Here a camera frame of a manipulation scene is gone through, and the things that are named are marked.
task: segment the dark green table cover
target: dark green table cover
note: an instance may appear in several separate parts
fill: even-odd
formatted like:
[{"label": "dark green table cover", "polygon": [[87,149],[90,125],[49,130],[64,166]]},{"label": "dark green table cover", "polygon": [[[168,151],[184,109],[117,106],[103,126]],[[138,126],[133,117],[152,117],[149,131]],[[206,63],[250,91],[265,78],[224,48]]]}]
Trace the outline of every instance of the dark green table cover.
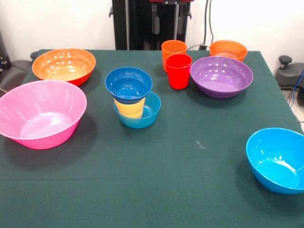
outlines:
[{"label": "dark green table cover", "polygon": [[[302,132],[260,52],[245,60],[252,85],[225,100],[192,81],[171,89],[159,51],[91,52],[96,68],[80,86],[87,110],[67,142],[34,151],[0,137],[1,228],[304,227],[304,195],[267,191],[247,163],[255,131]],[[153,79],[162,107],[149,128],[127,128],[114,111],[104,79],[122,66]],[[33,80],[29,73],[25,82]]]}]

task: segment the white wall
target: white wall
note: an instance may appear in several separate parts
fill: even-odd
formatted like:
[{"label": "white wall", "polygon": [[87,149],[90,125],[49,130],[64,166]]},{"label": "white wall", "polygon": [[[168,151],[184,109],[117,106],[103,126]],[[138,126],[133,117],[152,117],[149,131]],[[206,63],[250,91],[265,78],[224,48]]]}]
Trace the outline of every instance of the white wall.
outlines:
[{"label": "white wall", "polygon": [[[115,49],[111,0],[0,0],[0,30],[11,60],[42,48]],[[203,41],[205,0],[195,0],[188,46]],[[215,40],[261,50],[274,72],[279,55],[304,62],[303,0],[212,0]]]},{"label": "white wall", "polygon": [[51,48],[115,49],[111,0],[0,0],[11,60]]}]

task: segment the pink bowl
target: pink bowl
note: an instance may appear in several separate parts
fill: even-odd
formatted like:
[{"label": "pink bowl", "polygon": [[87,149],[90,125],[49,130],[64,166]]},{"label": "pink bowl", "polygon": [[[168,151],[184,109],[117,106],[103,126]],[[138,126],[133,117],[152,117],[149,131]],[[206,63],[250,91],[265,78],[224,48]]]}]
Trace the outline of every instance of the pink bowl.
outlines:
[{"label": "pink bowl", "polygon": [[32,149],[64,143],[86,110],[77,86],[56,80],[36,81],[0,98],[0,134]]}]

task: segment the orange cup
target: orange cup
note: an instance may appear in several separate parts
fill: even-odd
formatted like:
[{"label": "orange cup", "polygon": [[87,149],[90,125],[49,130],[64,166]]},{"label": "orange cup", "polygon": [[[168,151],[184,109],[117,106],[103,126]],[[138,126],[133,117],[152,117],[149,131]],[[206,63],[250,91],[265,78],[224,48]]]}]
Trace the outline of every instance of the orange cup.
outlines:
[{"label": "orange cup", "polygon": [[163,69],[167,72],[165,60],[173,54],[185,54],[187,45],[180,40],[167,40],[161,45]]},{"label": "orange cup", "polygon": [[219,40],[210,46],[211,56],[224,56],[241,62],[244,61],[247,53],[247,48],[244,45],[232,40]]}]

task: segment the blue bowl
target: blue bowl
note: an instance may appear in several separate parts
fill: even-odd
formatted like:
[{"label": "blue bowl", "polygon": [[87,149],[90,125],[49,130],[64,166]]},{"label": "blue bowl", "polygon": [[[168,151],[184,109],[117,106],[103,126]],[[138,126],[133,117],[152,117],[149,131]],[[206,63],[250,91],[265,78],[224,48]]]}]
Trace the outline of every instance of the blue bowl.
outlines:
[{"label": "blue bowl", "polygon": [[132,119],[121,115],[114,103],[114,109],[118,114],[119,120],[127,127],[140,129],[148,127],[156,121],[158,112],[161,108],[161,100],[156,93],[150,92],[146,96],[146,100],[143,107],[142,117],[140,119]]},{"label": "blue bowl", "polygon": [[105,78],[105,86],[116,101],[124,104],[139,102],[151,91],[151,77],[135,67],[112,70]]},{"label": "blue bowl", "polygon": [[280,194],[304,192],[304,136],[283,128],[266,128],[247,141],[250,168],[258,181]]}]

